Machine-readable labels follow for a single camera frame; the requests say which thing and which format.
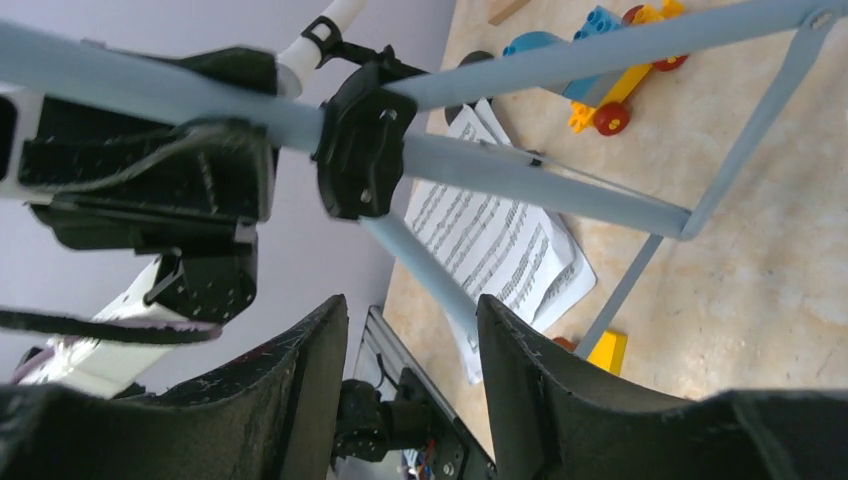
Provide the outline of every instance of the black plastic bracket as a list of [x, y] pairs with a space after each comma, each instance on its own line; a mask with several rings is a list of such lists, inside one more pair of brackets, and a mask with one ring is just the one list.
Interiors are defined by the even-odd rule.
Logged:
[[[315, 35], [315, 29], [320, 25], [324, 25], [330, 29], [330, 36], [326, 40], [322, 40], [321, 37]], [[332, 55], [331, 52], [336, 45], [342, 43], [342, 31], [339, 29], [339, 26], [336, 25], [336, 22], [323, 15], [309, 24], [300, 36], [311, 40], [321, 50], [321, 63], [315, 68], [321, 68], [324, 64], [335, 58], [335, 55]]]
[[357, 220], [389, 213], [403, 176], [403, 137], [418, 105], [383, 86], [408, 76], [408, 67], [386, 47], [322, 105], [324, 130], [312, 159], [331, 217]]
[[209, 241], [164, 254], [156, 283], [144, 296], [183, 317], [225, 325], [256, 299], [258, 238], [252, 243]]

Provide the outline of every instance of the black plastic mount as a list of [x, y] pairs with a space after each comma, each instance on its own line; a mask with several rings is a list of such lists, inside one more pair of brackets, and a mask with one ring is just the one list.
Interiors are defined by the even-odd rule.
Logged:
[[[318, 25], [330, 29], [326, 40], [313, 33]], [[320, 65], [332, 58], [360, 65], [322, 105], [324, 130], [312, 159], [324, 207], [331, 217], [347, 220], [386, 215], [403, 176], [403, 137], [418, 105], [384, 86], [426, 72], [397, 60], [390, 46], [378, 53], [343, 42], [326, 17], [318, 17], [302, 35], [321, 49]]]
[[0, 180], [6, 178], [12, 162], [12, 144], [15, 140], [15, 125], [18, 109], [8, 99], [0, 97]]
[[[277, 93], [269, 52], [235, 47], [178, 59], [141, 56]], [[0, 127], [14, 114], [6, 103], [0, 98]], [[38, 135], [25, 144], [21, 165], [19, 181], [30, 188], [89, 183], [58, 191], [50, 205], [31, 205], [64, 246], [160, 255], [145, 302], [225, 324], [256, 298], [255, 225], [270, 216], [277, 166], [264, 127], [233, 118], [165, 125], [45, 97]], [[91, 186], [104, 178], [111, 180]]]
[[334, 456], [380, 462], [390, 451], [427, 451], [427, 465], [440, 479], [497, 478], [494, 461], [474, 435], [439, 408], [415, 372], [404, 368], [396, 387], [394, 399], [381, 400], [368, 382], [342, 382]]

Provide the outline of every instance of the paper sheet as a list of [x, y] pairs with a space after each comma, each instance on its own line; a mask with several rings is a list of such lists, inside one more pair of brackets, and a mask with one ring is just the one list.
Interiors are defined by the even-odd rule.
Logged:
[[[448, 136], [509, 145], [485, 103], [477, 106], [481, 116], [465, 106]], [[539, 332], [595, 284], [586, 257], [562, 220], [540, 207], [421, 181], [410, 201], [406, 223], [471, 298], [476, 301], [484, 293], [495, 295]], [[482, 371], [476, 332], [466, 332], [456, 321], [448, 320], [468, 380], [477, 383]]]

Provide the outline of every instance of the white tube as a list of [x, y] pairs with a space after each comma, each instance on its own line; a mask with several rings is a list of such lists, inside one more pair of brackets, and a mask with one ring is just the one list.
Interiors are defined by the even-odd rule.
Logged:
[[[365, 8], [365, 0], [334, 0], [321, 15], [329, 18], [344, 33], [353, 23], [353, 19]], [[312, 33], [321, 40], [330, 36], [330, 29], [318, 25]], [[277, 55], [278, 94], [286, 98], [297, 98], [312, 72], [321, 63], [321, 49], [303, 36], [297, 39], [284, 52]]]

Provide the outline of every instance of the metal screw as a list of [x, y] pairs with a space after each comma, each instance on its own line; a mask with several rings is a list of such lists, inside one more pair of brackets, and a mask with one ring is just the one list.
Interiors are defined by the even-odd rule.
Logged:
[[820, 15], [813, 19], [813, 22], [810, 24], [810, 26], [813, 28], [813, 30], [818, 30], [821, 27], [827, 25], [832, 18], [833, 12], [831, 12], [830, 10], [822, 12]]

